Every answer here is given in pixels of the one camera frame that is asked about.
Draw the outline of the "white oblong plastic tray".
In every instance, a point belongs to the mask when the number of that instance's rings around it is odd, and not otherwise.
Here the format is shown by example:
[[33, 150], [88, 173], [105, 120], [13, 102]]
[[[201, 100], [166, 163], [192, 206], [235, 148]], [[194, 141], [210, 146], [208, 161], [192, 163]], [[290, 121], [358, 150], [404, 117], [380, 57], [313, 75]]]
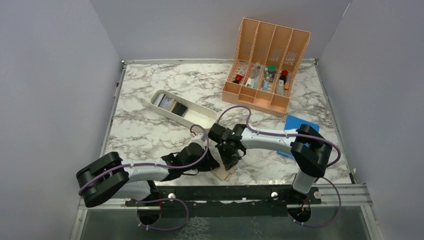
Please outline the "white oblong plastic tray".
[[157, 90], [150, 98], [153, 111], [185, 127], [200, 125], [208, 130], [218, 119], [218, 114], [209, 108], [191, 102], [165, 89]]

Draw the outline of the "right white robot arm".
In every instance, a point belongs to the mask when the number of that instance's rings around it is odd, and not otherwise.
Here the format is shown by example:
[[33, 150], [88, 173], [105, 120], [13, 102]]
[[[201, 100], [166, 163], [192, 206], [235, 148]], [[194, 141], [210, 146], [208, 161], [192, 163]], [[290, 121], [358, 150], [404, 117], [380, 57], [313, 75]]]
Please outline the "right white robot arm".
[[294, 157], [299, 171], [289, 199], [300, 204], [309, 196], [313, 183], [325, 175], [333, 146], [310, 125], [298, 129], [267, 130], [236, 124], [233, 129], [215, 123], [208, 137], [216, 143], [225, 170], [230, 170], [250, 149], [284, 152]]

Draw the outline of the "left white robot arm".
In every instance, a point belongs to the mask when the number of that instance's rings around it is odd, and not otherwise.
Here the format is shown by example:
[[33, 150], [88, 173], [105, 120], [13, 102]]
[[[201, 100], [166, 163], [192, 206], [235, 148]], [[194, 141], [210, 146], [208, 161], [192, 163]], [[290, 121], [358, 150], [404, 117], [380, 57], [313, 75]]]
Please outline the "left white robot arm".
[[154, 160], [124, 160], [112, 151], [76, 173], [78, 194], [87, 208], [119, 198], [149, 206], [157, 200], [154, 181], [171, 181], [187, 171], [210, 172], [219, 166], [208, 145], [199, 141]]

